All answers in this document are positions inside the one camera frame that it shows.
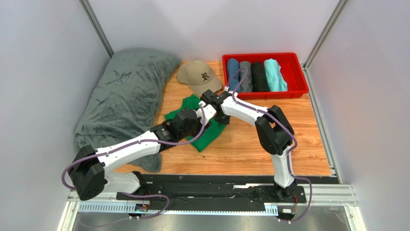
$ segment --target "baseball cap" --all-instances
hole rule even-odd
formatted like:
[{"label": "baseball cap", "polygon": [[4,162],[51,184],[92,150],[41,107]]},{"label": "baseball cap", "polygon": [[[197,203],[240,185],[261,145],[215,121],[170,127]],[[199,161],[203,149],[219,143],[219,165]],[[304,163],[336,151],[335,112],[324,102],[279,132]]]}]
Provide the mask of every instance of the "baseball cap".
[{"label": "baseball cap", "polygon": [[212,68],[200,60],[184,63],[178,70],[177,81],[188,84],[198,96],[202,96],[208,89],[213,92],[222,89],[222,83]]}]

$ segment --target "wood panel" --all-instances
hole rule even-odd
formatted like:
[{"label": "wood panel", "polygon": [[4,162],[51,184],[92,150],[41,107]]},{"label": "wood panel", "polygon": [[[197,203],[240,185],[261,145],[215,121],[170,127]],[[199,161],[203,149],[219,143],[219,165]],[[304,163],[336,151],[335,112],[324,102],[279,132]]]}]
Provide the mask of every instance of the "wood panel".
[{"label": "wood panel", "polygon": [[[224,83],[222,63],[208,63]],[[192,94],[188,85],[177,82],[176,73],[177,70],[167,83],[155,124],[161,123],[165,114],[179,109],[182,99]],[[278,105],[285,113],[299,143],[292,152],[295,174],[331,174],[308,95],[299,99],[247,101],[266,107]],[[201,153],[188,144],[168,149],[162,152],[162,157],[161,174],[274,174],[270,155],[260,146],[255,128],[234,117],[231,117],[231,123],[221,135]],[[133,165],[124,165],[117,171],[146,173],[141,167]]]}]

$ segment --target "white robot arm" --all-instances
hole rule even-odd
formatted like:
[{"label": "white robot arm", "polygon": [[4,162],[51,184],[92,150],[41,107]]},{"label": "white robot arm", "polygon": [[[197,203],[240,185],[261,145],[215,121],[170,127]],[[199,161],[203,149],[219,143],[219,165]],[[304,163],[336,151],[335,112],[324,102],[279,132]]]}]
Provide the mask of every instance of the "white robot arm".
[{"label": "white robot arm", "polygon": [[231,91],[215,95],[210,90],[202,95],[200,106],[201,108],[197,110],[184,109],[174,119],[164,121],[144,134],[123,143],[96,150],[91,146],[83,147],[74,161],[90,155],[98,157],[76,164],[68,171],[80,200],[89,200],[100,193],[135,193],[140,187],[140,182],[143,181],[142,175],[116,173],[113,172],[114,169],[143,156],[175,147],[177,142],[187,136],[198,135],[203,123],[206,129],[212,118],[219,123],[228,124],[230,116],[256,127],[260,144],[271,154],[275,169],[275,183],[282,189],[282,196],[287,197],[292,194],[296,188],[296,181],[289,172],[292,171],[292,164],[286,158],[292,139],[280,126],[272,127],[271,123],[274,121],[271,116],[266,115],[269,113],[275,117],[288,132],[294,134],[279,107],[259,107],[234,99]]}]

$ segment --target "pillow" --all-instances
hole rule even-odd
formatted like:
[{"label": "pillow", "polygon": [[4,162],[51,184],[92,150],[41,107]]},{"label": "pillow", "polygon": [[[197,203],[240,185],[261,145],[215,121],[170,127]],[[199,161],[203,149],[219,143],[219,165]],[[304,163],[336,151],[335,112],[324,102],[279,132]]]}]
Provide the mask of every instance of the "pillow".
[{"label": "pillow", "polygon": [[[153,49],[115,53],[74,131],[76,153],[86,145],[93,149],[112,146],[150,129],[165,84],[180,63],[175,55]],[[130,164],[157,172],[161,155],[148,155]]]}]

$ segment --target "red plastic bin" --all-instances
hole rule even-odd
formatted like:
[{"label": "red plastic bin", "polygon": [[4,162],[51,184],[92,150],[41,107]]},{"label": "red plastic bin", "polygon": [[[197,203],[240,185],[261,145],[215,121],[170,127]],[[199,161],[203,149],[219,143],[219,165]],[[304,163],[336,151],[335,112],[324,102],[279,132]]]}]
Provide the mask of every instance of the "red plastic bin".
[{"label": "red plastic bin", "polygon": [[225,84],[228,82],[226,64],[230,58],[234,58],[239,62],[261,62],[262,64],[267,59],[274,59],[278,61],[281,66],[283,79],[288,84],[288,91],[238,93],[239,99],[291,99],[300,98],[303,94],[309,92],[308,84],[306,83],[305,76],[303,75],[302,68],[295,53],[225,54],[222,56]]}]

